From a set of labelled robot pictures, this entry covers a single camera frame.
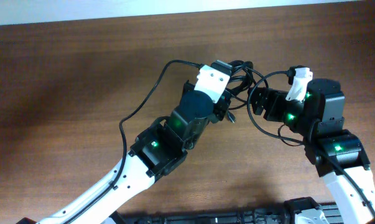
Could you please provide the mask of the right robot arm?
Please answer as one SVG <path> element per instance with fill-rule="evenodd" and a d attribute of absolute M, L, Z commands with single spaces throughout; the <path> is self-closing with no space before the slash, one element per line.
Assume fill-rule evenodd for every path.
<path fill-rule="evenodd" d="M 263 115 L 300 134 L 305 155 L 315 166 L 345 223 L 375 222 L 375 186 L 370 161 L 359 138 L 344 129 L 345 96 L 329 79 L 290 79 L 291 89 L 254 86 L 248 115 Z"/>

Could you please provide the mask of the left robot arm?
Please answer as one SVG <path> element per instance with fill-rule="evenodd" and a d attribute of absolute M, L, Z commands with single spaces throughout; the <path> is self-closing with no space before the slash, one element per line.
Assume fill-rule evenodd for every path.
<path fill-rule="evenodd" d="M 104 223 L 128 200 L 169 175 L 187 157 L 209 123 L 221 121 L 227 81 L 186 83 L 179 105 L 140 133 L 122 159 L 95 185 L 41 223 Z"/>

